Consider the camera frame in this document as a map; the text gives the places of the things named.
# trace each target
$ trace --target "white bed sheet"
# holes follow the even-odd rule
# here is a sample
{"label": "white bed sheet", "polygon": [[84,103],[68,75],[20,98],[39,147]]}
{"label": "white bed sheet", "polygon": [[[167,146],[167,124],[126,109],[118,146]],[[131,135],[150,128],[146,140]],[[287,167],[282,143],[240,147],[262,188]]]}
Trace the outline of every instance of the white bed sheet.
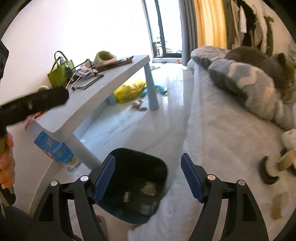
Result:
{"label": "white bed sheet", "polygon": [[[283,131],[273,123],[258,119],[240,106],[233,96],[216,88],[206,70],[195,64],[194,93],[184,152],[207,173],[222,181],[244,179],[262,212],[269,239],[282,230],[295,208],[295,177],[282,172],[271,186],[263,184],[258,173],[259,161],[269,156],[275,163],[280,158]],[[287,214],[271,219],[272,199],[288,191],[291,205]],[[202,204],[194,199],[179,166],[172,186],[151,219],[128,232],[129,241],[188,241],[196,225]],[[213,240],[220,240],[227,210],[223,200]]]}

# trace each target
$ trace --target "orange curtain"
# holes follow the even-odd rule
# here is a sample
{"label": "orange curtain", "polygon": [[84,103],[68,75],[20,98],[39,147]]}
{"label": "orange curtain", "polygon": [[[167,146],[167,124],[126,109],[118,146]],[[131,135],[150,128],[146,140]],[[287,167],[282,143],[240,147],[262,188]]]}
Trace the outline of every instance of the orange curtain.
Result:
{"label": "orange curtain", "polygon": [[223,0],[194,0],[198,47],[227,48]]}

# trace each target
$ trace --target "dark green trash can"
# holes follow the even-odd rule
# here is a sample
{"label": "dark green trash can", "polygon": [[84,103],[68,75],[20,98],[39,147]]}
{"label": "dark green trash can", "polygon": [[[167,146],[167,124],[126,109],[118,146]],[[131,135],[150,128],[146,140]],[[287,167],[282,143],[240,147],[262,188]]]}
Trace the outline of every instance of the dark green trash can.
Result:
{"label": "dark green trash can", "polygon": [[[102,200],[97,204],[125,222],[147,222],[156,212],[165,190],[166,164],[157,157],[126,148],[115,149],[110,155],[115,157],[115,170]],[[155,184],[154,196],[141,191],[147,182]],[[130,193],[128,203],[124,198],[127,192]]]}

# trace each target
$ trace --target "black door frame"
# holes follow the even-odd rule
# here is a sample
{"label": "black door frame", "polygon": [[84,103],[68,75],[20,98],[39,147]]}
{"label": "black door frame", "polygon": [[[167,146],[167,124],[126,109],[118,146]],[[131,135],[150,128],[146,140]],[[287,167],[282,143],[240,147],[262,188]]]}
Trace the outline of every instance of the black door frame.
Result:
{"label": "black door frame", "polygon": [[[155,54],[154,54],[154,51],[153,51],[153,57],[154,58],[181,58],[180,53],[167,53],[166,52],[165,37],[164,37],[164,33],[163,33],[163,23],[162,23],[162,19],[161,19],[158,0],[154,0],[154,2],[155,2],[156,11],[157,11],[158,26],[159,26],[159,32],[160,32],[161,46],[162,46],[162,49],[163,49],[163,55],[162,56],[154,56]],[[149,32],[150,32],[150,42],[151,42],[151,46],[153,47],[153,39],[152,39],[153,34],[152,34],[151,25],[150,25],[146,0],[143,0],[143,4],[144,4],[144,11],[145,11],[147,21],[148,21],[148,29],[149,29]]]}

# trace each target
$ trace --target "white table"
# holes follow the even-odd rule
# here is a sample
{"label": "white table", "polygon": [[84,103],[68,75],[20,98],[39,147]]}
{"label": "white table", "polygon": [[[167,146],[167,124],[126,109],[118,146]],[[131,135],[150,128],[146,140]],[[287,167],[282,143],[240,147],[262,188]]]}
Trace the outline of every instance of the white table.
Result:
{"label": "white table", "polygon": [[50,137],[59,142],[65,142],[77,159],[92,170],[95,166],[99,166],[103,160],[99,160],[92,154],[74,136],[73,132],[114,90],[142,67],[145,70],[150,110],[158,109],[149,61],[149,55],[139,55],[133,58],[131,64],[101,72],[100,74],[104,75],[103,78],[86,90],[70,91],[70,98],[64,106],[49,110],[36,122]]}

